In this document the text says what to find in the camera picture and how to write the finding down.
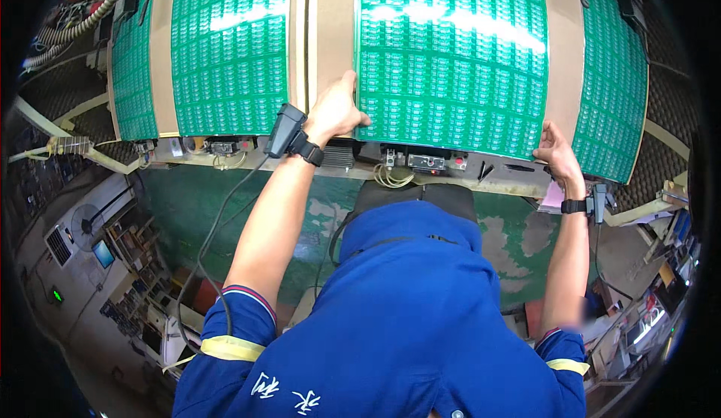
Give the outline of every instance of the wall-mounted fan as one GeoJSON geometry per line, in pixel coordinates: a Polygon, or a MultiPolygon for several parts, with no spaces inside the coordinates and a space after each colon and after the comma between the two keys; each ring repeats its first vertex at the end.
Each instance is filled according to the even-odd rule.
{"type": "Polygon", "coordinates": [[[97,234],[105,223],[103,220],[103,212],[132,187],[131,185],[123,189],[119,195],[113,197],[113,200],[99,210],[93,204],[83,204],[77,207],[70,222],[70,231],[80,249],[86,252],[92,251],[97,234]]]}

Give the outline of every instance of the green exit sign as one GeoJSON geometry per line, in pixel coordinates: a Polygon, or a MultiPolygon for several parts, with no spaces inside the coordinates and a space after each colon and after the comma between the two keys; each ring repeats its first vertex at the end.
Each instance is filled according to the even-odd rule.
{"type": "Polygon", "coordinates": [[[51,300],[54,300],[57,304],[62,304],[65,300],[63,298],[63,295],[60,294],[60,291],[53,285],[52,288],[50,288],[50,294],[48,294],[51,300]]]}

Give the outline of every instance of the right hand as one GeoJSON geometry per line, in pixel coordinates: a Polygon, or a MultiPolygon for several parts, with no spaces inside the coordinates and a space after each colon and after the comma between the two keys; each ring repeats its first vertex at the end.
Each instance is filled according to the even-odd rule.
{"type": "Polygon", "coordinates": [[[346,134],[357,125],[371,124],[368,115],[358,111],[353,103],[355,88],[356,73],[345,71],[340,80],[320,93],[303,128],[308,141],[323,148],[330,138],[346,134]]]}
{"type": "Polygon", "coordinates": [[[585,181],[576,155],[553,122],[543,123],[541,144],[534,151],[534,157],[548,163],[556,182],[566,191],[567,199],[585,198],[585,181]]]}

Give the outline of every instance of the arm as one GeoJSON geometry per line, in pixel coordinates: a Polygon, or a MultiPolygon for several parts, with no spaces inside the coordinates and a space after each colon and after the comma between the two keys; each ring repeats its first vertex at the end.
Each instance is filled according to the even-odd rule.
{"type": "MultiPolygon", "coordinates": [[[[330,138],[371,120],[353,104],[356,73],[347,71],[323,92],[308,115],[308,141],[322,149],[330,138]]],[[[225,285],[244,285],[275,308],[285,268],[293,257],[315,166],[300,155],[284,158],[266,183],[240,235],[225,285]]]]}
{"type": "MultiPolygon", "coordinates": [[[[534,156],[546,161],[566,199],[585,198],[585,182],[573,150],[553,122],[545,122],[534,156]]],[[[588,220],[584,213],[561,217],[561,229],[548,267],[541,330],[579,326],[588,282],[588,220]]]]}

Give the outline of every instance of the white chinese characters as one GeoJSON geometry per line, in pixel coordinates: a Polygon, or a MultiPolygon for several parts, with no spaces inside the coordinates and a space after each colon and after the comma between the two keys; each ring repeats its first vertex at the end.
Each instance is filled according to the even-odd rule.
{"type": "Polygon", "coordinates": [[[274,391],[280,390],[278,388],[278,384],[281,382],[279,380],[275,380],[275,376],[273,377],[273,381],[269,384],[265,384],[264,379],[269,379],[268,376],[266,376],[265,373],[261,372],[260,376],[258,376],[258,380],[255,382],[255,385],[253,386],[253,389],[250,391],[250,395],[254,395],[256,393],[260,393],[261,399],[271,398],[274,391]]]}
{"type": "Polygon", "coordinates": [[[312,398],[312,399],[311,399],[312,396],[315,396],[315,393],[313,393],[312,390],[309,391],[308,394],[305,395],[305,396],[303,396],[302,394],[298,393],[297,391],[292,391],[292,394],[298,395],[298,396],[300,396],[300,398],[302,399],[302,401],[300,401],[300,402],[299,402],[298,404],[296,404],[296,406],[294,407],[295,409],[297,409],[297,408],[299,408],[299,407],[301,408],[301,409],[298,411],[298,413],[300,413],[301,415],[307,415],[306,412],[310,412],[311,407],[317,406],[317,405],[318,405],[318,401],[320,401],[320,396],[316,396],[315,398],[312,398]]]}

